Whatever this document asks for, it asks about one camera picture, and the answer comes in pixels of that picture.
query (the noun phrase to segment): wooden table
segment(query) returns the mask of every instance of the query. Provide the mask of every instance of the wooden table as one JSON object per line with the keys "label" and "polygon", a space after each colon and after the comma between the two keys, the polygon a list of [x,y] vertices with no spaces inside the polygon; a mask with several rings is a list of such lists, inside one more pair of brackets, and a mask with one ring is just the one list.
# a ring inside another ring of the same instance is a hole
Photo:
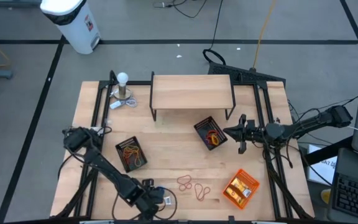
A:
{"label": "wooden table", "polygon": [[[86,126],[91,123],[98,82],[83,82],[73,120],[74,126]],[[178,197],[178,210],[173,219],[185,220],[227,220],[234,215],[236,220],[274,220],[272,199],[262,150],[247,145],[243,155],[237,153],[239,143],[229,138],[227,142],[213,151],[206,146],[195,132],[193,125],[212,116],[221,128],[235,126],[242,113],[247,119],[255,119],[258,125],[255,97],[251,86],[235,86],[236,108],[231,118],[226,121],[220,110],[159,110],[157,121],[153,121],[149,108],[150,86],[129,86],[138,101],[136,108],[124,106],[109,110],[108,125],[112,133],[104,138],[103,155],[121,172],[124,168],[119,159],[115,145],[132,136],[136,136],[144,150],[148,163],[138,170],[129,173],[139,180],[153,178],[156,185],[171,189]],[[268,82],[268,92],[272,104],[274,118],[280,118],[283,124],[291,123],[287,97],[283,83]],[[299,152],[290,148],[290,158],[294,165],[291,169],[283,160],[287,185],[290,192],[307,213],[314,216],[308,186]],[[236,208],[222,191],[238,169],[244,169],[260,182],[260,187],[244,210]],[[71,159],[62,169],[58,182],[51,215],[62,210],[78,188],[81,175],[81,164]],[[203,202],[197,201],[194,188],[179,191],[177,177],[191,175],[193,186],[200,183],[211,188]],[[278,189],[281,216],[285,209],[281,191]],[[111,219],[111,208],[116,189],[103,175],[99,175],[95,193],[92,218]],[[118,219],[128,219],[138,214],[138,210],[130,208],[119,199],[115,214]],[[160,217],[168,217],[173,206],[168,206],[158,213]]]}

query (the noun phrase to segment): light bulb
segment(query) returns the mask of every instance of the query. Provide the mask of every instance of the light bulb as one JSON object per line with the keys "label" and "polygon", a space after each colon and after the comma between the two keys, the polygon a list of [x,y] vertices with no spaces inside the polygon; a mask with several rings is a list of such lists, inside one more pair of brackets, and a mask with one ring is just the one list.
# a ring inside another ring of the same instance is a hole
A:
{"label": "light bulb", "polygon": [[126,86],[128,82],[128,75],[125,72],[120,72],[117,75],[117,81],[119,82],[120,86]]}

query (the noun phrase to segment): black basket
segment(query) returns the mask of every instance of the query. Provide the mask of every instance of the black basket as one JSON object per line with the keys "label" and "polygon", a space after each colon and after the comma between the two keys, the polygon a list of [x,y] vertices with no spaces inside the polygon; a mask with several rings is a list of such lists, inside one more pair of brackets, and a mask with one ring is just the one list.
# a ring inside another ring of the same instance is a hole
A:
{"label": "black basket", "polygon": [[[132,155],[129,158],[129,162],[127,161],[127,159],[124,157],[124,149],[127,146],[137,146],[139,148],[139,160],[140,160],[140,166],[136,166],[135,165],[135,159],[136,157],[134,155]],[[125,141],[123,141],[122,143],[116,145],[116,149],[117,152],[119,154],[119,158],[121,159],[122,164],[124,165],[125,171],[126,172],[130,172],[133,170],[136,170],[138,168],[140,168],[141,166],[143,166],[144,164],[147,163],[147,159],[144,156],[143,150],[139,144],[139,142],[137,141],[136,137],[132,137],[130,139],[127,139]]]}
{"label": "black basket", "polygon": [[[198,135],[203,140],[204,144],[209,150],[213,150],[214,148],[220,146],[221,144],[227,141],[227,137],[224,135],[221,128],[218,126],[218,124],[216,124],[215,120],[211,116],[207,117],[206,119],[202,120],[198,124],[194,125],[194,128],[196,129]],[[208,144],[206,142],[206,137],[207,137],[206,135],[210,130],[215,130],[218,132],[217,136],[219,139],[219,144],[217,146]]]}

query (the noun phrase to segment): gray floor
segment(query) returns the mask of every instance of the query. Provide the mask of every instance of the gray floor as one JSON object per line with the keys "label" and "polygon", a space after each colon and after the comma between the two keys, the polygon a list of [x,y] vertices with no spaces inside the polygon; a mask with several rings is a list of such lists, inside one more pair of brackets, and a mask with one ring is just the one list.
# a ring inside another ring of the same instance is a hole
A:
{"label": "gray floor", "polygon": [[[193,14],[201,3],[189,1],[181,9]],[[358,1],[347,3],[358,25]],[[189,19],[174,9],[154,9],[152,1],[90,0],[89,4],[104,40],[211,39],[219,7],[218,0],[209,0],[196,19]],[[257,39],[269,5],[270,1],[224,1],[216,38]],[[0,8],[0,40],[59,38],[59,31],[38,9]],[[340,2],[334,0],[278,1],[264,38],[356,40]],[[82,81],[107,79],[110,69],[127,72],[130,80],[148,80],[152,70],[205,74],[208,64],[202,50],[207,47],[100,45],[91,55],[79,55],[65,45],[6,221],[48,217],[64,153],[61,130],[71,125]],[[57,45],[0,48],[10,56],[14,71],[12,80],[0,80],[1,205]],[[228,65],[248,69],[256,45],[216,44],[213,49]],[[287,79],[287,96],[298,112],[358,95],[358,45],[263,45],[257,69]],[[356,116],[357,101],[347,108]],[[325,128],[313,134],[335,142],[352,131]],[[317,142],[308,136],[302,140]]]}

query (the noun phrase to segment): keyboard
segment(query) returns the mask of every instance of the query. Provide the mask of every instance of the keyboard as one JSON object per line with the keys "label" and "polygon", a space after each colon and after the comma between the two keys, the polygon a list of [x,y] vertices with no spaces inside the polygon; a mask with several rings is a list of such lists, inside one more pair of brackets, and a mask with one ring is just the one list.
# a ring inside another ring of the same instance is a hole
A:
{"label": "keyboard", "polygon": [[334,208],[358,217],[358,181],[339,174],[335,194]]}
{"label": "keyboard", "polygon": [[243,81],[249,82],[249,81],[278,81],[283,82],[285,86],[285,79],[274,77],[272,75],[266,75],[258,72],[251,72],[250,70],[245,70],[241,68],[236,68],[232,66],[227,65],[221,65],[218,63],[211,62],[209,64],[209,75],[230,75],[231,78],[233,78],[234,81],[240,81],[240,78],[242,78]]}

